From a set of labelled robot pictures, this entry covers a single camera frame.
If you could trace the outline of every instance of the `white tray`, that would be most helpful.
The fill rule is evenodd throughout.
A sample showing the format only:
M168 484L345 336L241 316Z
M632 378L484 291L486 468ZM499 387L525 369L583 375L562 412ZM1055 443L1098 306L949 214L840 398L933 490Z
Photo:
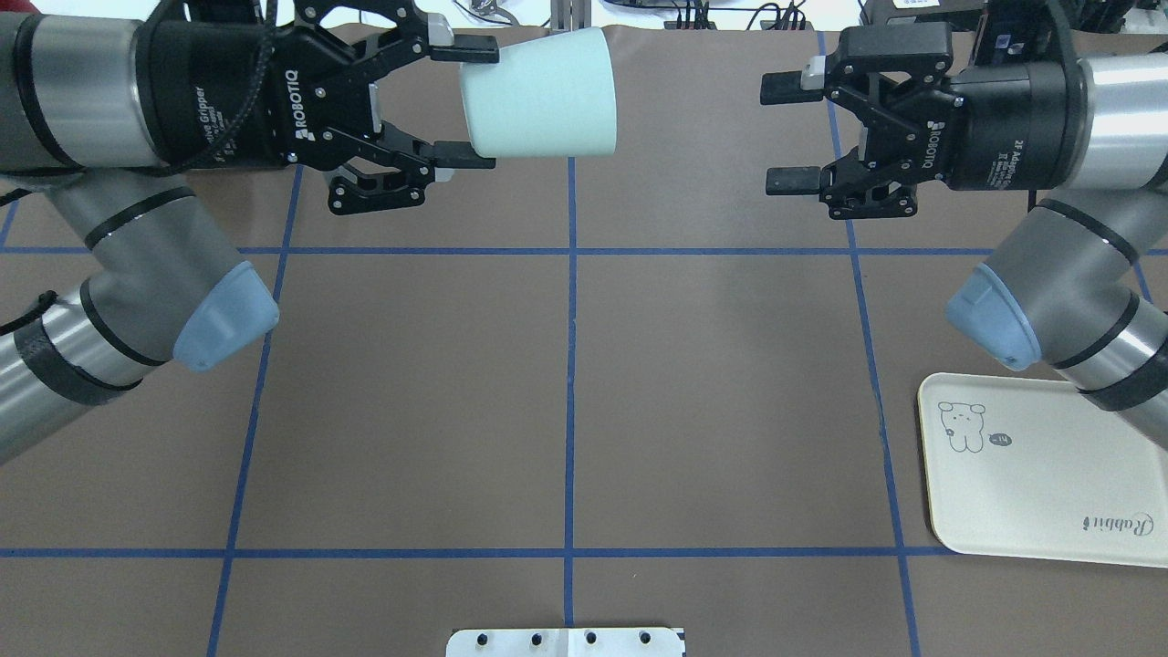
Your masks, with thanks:
M950 549L1168 567L1168 452L1073 385L933 374L918 413Z

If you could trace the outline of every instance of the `blue joint cap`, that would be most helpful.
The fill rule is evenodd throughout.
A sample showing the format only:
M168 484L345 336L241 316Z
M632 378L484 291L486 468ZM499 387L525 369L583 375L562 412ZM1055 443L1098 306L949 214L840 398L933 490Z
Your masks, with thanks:
M1038 337L1002 279L981 263L945 306L945 318L999 362L1021 372L1042 360Z
M174 359L193 372L207 372L271 331L279 319L279 307L256 268L241 262L187 320L174 343Z

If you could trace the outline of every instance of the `cable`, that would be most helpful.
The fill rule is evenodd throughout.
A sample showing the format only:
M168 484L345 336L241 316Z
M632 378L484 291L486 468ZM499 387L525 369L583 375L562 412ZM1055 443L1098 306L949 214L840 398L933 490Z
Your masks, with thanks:
M244 101L243 106L239 108L239 111L231 117L227 129L221 132L214 141L208 144L206 148L188 158L186 161L164 168L142 170L144 173L155 178L166 178L168 175L182 173L189 168L195 168L220 154L220 151L223 150L227 143L235 139L235 137L239 134L239 130L243 129L243 124L248 122L251 110L256 108L256 102L259 99L259 92L264 88L264 78L267 75L267 64L271 63L272 54L276 51L276 5L277 0L267 0L267 4L265 5L266 15L264 15L264 34L259 37L259 47L256 53L256 65L251 71L251 78L248 81L248 92L244 96L246 99Z
M628 0L600 0L600 1L602 2L606 2L609 5L614 5L614 6L620 7L623 9L645 9L645 11L649 11L649 12L654 12L654 11L655 12L669 12L669 11L674 9L674 7L667 7L665 5L631 5L628 2ZM753 12L755 9L751 8L751 7L710 7L710 11L711 12Z
M48 292L44 292L40 297L36 297L36 303L34 303L33 306L25 312L25 314L0 326L0 336L15 333L16 331L23 328L25 326L28 326L29 324L36 321L37 319L41 318L42 314L44 314L46 312L48 312L50 307L53 307L53 304L56 303L56 300L57 300L57 293L54 292L53 290L49 290Z
M12 192L8 192L7 194L0 196L0 208L7 206L8 203L11 203L13 201L19 201L19 200L23 199L25 196L27 196L27 195L29 195L32 193L33 193L32 189L22 189L22 188L18 187L18 188L13 189Z
M771 26L771 29L790 29L790 30L801 30L807 28L807 14L799 11L807 0L800 0L795 5L795 0L791 0L787 4L787 9L783 13L783 18Z
M479 14L475 14L475 13L474 13L474 12L472 12L471 9L466 8L466 7L465 7L465 6L464 6L464 5L461 4L461 2L459 2L458 0L450 0L450 1L451 1L451 2L453 2L453 4L454 4L454 6L456 6L456 7L458 7L459 9L463 9L463 13L465 13L465 14L466 14L466 15L468 15L468 16L471 16L472 19L478 19L478 20L480 20L480 21L482 21L482 22L488 22L488 23L495 23L495 25L506 25L506 26L512 26L512 25L514 25L514 23L509 23L509 22L507 22L507 21L496 21L496 20L494 20L494 19L488 19L488 18L486 18L486 16L480 16ZM548 25L551 25L551 19L550 19L550 18L548 19Z
M495 11L495 15L496 16L502 16L503 20L506 20L513 27L519 27L519 19L515 18L515 14L508 12L507 9L503 9L502 7L500 7L498 5L494 6L494 11Z
M779 22L779 12L783 11L783 7L779 7L779 5L777 2L767 2L767 4L763 5L763 6L760 6L759 8L755 9L755 14L750 16L750 22L746 23L746 29L748 30L750 30L750 28L753 27L755 19L758 18L758 14L762 14L769 7L774 7L774 22Z

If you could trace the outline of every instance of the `robotiq logo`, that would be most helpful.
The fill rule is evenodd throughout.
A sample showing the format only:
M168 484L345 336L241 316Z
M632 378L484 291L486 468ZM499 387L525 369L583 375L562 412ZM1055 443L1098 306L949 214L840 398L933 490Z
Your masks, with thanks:
M925 146L925 160L920 162L920 168L933 168L937 164L937 151L941 144L941 131L945 130L945 122L931 120L929 127L929 144Z
M1146 537L1155 530L1156 524L1152 519L1152 516L1147 513L1136 513L1131 518L1101 518L1099 516L1087 516L1083 518L1083 531L1090 532L1105 532L1105 533L1120 533L1126 534L1128 532L1135 537Z
M296 123L296 138L315 141L317 136L308 131L308 117L304 113L304 97L300 96L300 71L288 69L284 71L284 79L287 82L288 101L292 103L292 120Z

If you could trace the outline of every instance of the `grid line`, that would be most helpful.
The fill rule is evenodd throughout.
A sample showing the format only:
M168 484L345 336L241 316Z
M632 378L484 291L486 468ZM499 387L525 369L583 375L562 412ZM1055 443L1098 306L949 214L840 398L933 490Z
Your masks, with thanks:
M465 559L797 559L815 556L961 556L947 547L452 547L452 548L236 548L232 560L465 560ZM6 547L0 559L223 559L227 549L151 547Z
M241 247L243 255L281 255L283 247ZM464 247L290 247L287 255L387 255L387 256L988 256L979 247L577 247L570 248L464 248ZM0 254L88 255L84 247L0 247ZM1168 255L1168 251L1152 254Z
M8 242L8 231L12 230L12 222L16 219L16 208L19 207L19 200L8 203L8 212L5 214L4 226L0 226L0 249L4 248L6 242Z
M827 44L823 33L815 33L819 40L819 54L827 55ZM835 105L830 102L827 105L827 119L832 126L832 146L835 150L835 158L843 157L840 146L840 126L835 116ZM868 298L864 293L863 269L860 263L860 242L856 238L854 223L847 221L848 248L851 250L851 276L856 288L856 305L860 311L860 326L864 338L864 352L868 359L868 378L876 397L876 413L880 421L881 449L884 458L884 483L888 493L889 514L892 519L892 535L898 549L904 547L904 531L901 525L901 503L896 490L896 472L892 466L892 450L888 440L888 422L884 415L884 399L881 393L880 369L876 366L876 350L872 341L871 320L868 316ZM901 596L904 602L904 620L909 632L909 649L913 657L920 657L920 641L917 632L917 613L912 600L912 581L909 578L909 559L906 555L897 554L897 566L901 574Z
M296 178L292 180L292 193L288 199L287 219L284 222L284 242L279 264L276 268L276 283L272 286L272 298L278 304L284 289L284 272L287 269L288 247L292 243L292 226L296 223L297 201L300 196L300 180L304 167L297 165ZM215 611L211 615L210 637L207 639L207 657L215 657L218 651L220 629L223 625L223 610L227 606L228 586L231 582L231 566L235 561L236 539L239 535L239 517L243 513L243 496L248 489L248 473L251 468L251 451L256 442L256 428L259 424L259 402L264 395L264 383L267 380L267 361L272 352L272 333L264 336L264 348L259 355L259 372L256 374L256 392L251 401L251 415L248 420L248 435L243 443L243 455L239 458L239 477L235 489L235 503L231 507L231 523L228 527L227 547L223 553L223 569L220 574L218 593L215 595Z
M1148 303L1152 303L1152 289L1148 286L1148 279L1143 276L1143 268L1136 262L1132 265L1132 269L1135 271L1135 279L1140 284L1140 293L1143 295L1143 298Z
M576 158L568 158L568 373L564 422L564 627L576 623Z

